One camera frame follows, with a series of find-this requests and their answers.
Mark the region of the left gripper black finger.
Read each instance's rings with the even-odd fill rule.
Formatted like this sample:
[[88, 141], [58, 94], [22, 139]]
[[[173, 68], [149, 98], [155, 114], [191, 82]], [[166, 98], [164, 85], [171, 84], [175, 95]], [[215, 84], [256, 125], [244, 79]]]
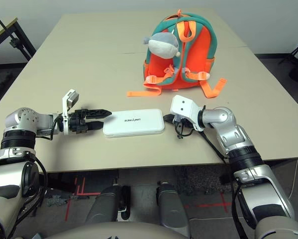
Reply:
[[87, 131], [89, 130], [99, 130], [103, 128], [103, 122], [102, 121], [91, 121], [87, 122]]
[[112, 115], [112, 112], [99, 109], [99, 110], [86, 110], [86, 119], [104, 119]]

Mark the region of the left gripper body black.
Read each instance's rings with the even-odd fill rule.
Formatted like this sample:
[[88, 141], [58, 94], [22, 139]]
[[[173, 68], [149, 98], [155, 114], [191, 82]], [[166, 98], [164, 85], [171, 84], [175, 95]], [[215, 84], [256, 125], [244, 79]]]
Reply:
[[69, 130], [79, 133], [86, 133], [88, 126], [86, 124], [87, 109], [75, 110], [69, 114]]

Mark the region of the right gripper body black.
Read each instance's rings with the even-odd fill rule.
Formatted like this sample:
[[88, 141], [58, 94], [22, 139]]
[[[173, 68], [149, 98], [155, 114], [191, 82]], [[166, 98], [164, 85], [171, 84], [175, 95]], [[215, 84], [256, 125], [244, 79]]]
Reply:
[[177, 135], [191, 135], [193, 133], [193, 124], [186, 118], [175, 116], [174, 126]]

